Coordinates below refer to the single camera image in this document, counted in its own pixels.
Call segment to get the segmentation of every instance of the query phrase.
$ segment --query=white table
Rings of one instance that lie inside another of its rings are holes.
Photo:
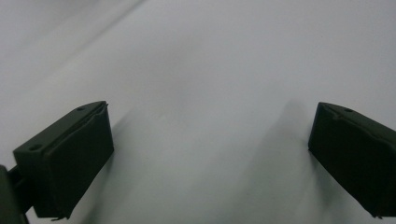
[[[319,101],[396,129],[395,24],[390,0],[2,2],[0,163],[106,100],[115,154],[58,223],[396,223],[307,151]]]

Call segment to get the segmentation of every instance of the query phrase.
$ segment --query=white surface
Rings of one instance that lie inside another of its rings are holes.
[[[58,223],[396,223],[307,151],[319,101],[396,129],[394,1],[0,5],[0,163],[109,103],[116,152]]]

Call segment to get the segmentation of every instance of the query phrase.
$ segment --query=white backdrop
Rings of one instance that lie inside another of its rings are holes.
[[[395,24],[391,0],[2,1],[0,163],[106,100],[115,154],[58,223],[396,223],[307,151],[319,101],[396,129]]]

